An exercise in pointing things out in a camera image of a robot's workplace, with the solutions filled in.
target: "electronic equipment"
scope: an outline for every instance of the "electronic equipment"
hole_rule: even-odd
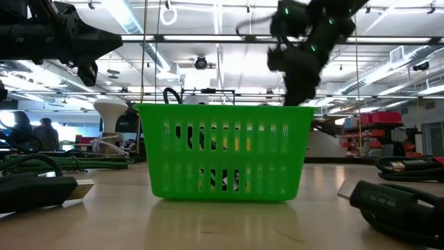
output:
[[[277,46],[268,50],[268,68],[284,72],[287,88],[285,106],[298,106],[313,99],[319,75],[330,59],[334,45],[346,40],[355,30],[351,17],[368,0],[312,0],[309,4],[280,0],[271,19],[270,33],[277,38]],[[264,22],[265,19],[253,21]],[[240,23],[239,28],[250,22]],[[288,37],[306,40],[295,46]]]
[[[76,8],[52,0],[0,1],[0,60],[58,59],[86,86],[94,86],[95,60],[123,45],[120,35],[87,25]]]
[[[196,62],[194,63],[194,67],[196,69],[206,69],[208,66],[207,59],[205,56],[198,56]]]

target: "wooden table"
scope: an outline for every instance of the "wooden table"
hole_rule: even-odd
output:
[[[83,201],[0,218],[0,249],[413,249],[375,232],[336,196],[345,179],[382,182],[361,165],[305,165],[287,203],[163,201],[145,165],[72,174],[96,185]],[[443,184],[404,183],[444,196]]]

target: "white object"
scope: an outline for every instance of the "white object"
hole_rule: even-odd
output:
[[[119,137],[121,137],[123,139],[123,135],[121,133],[116,133],[116,135],[107,136],[107,137],[98,137],[97,139],[92,140],[91,141],[92,151],[93,152],[100,152],[100,144],[103,144],[103,145],[107,145],[107,146],[113,148],[116,151],[116,153],[122,153],[126,156],[129,156],[130,154],[127,151],[125,151],[125,144],[124,143],[122,143],[122,145],[120,147],[118,147],[114,144],[111,144],[111,143],[105,141],[106,139],[113,139],[113,138],[119,138]]]
[[[99,99],[94,102],[94,108],[102,117],[103,132],[114,133],[117,119],[128,109],[128,105],[122,101]]]

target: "black camera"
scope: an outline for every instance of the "black camera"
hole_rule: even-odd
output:
[[[205,56],[198,56],[196,62],[194,63],[194,67],[196,69],[206,69],[208,66],[207,59]]]

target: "green plastic basket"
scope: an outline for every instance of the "green plastic basket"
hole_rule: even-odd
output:
[[[296,197],[313,108],[137,104],[135,109],[155,196]]]

